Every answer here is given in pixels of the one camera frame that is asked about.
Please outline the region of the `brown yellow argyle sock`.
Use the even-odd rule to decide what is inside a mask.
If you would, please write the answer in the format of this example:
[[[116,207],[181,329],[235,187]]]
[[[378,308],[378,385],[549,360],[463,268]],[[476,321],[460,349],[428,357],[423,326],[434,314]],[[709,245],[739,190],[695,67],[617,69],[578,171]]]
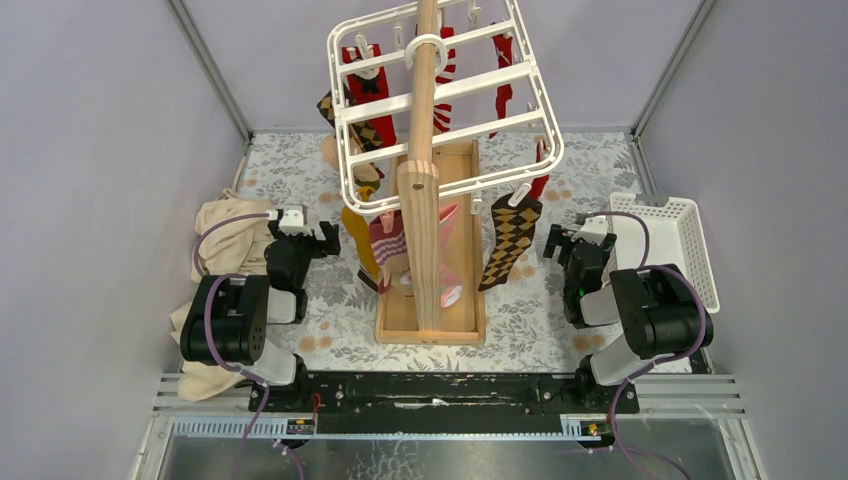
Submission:
[[[483,269],[479,292],[505,284],[519,257],[533,243],[543,204],[527,195],[516,206],[511,206],[511,198],[510,194],[505,195],[491,208],[495,244]]]

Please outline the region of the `white plastic basket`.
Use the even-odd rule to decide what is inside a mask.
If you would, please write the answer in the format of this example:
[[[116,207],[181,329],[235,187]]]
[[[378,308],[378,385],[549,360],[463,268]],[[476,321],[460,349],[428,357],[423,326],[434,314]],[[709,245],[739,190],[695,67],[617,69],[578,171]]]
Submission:
[[[617,269],[635,268],[643,257],[650,264],[674,264],[695,287],[710,314],[720,311],[712,265],[704,237],[700,211],[695,201],[681,197],[661,197],[615,192],[609,209],[635,215],[645,223],[649,241],[638,222],[613,216],[611,231],[617,235],[614,247]]]

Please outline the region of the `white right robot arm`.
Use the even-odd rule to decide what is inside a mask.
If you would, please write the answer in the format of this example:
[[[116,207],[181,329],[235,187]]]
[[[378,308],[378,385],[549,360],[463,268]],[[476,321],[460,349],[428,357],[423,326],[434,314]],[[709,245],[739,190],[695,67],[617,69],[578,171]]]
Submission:
[[[573,386],[575,402],[597,412],[613,398],[613,387],[640,371],[683,357],[712,340],[713,327],[694,288],[673,264],[606,273],[617,236],[604,223],[578,229],[550,227],[543,256],[563,267],[566,320],[577,329],[618,325],[619,335],[581,361]]]

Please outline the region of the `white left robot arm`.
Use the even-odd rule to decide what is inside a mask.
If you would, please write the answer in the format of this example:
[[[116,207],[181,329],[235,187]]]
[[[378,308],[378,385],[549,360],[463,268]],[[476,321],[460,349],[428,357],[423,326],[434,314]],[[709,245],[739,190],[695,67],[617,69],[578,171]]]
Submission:
[[[285,410],[304,407],[311,387],[298,376],[302,359],[269,341],[266,327],[305,319],[310,264],[340,253],[339,227],[321,221],[319,228],[321,237],[310,228],[284,233],[273,227],[264,274],[204,276],[180,333],[183,359],[272,386],[272,398]]]

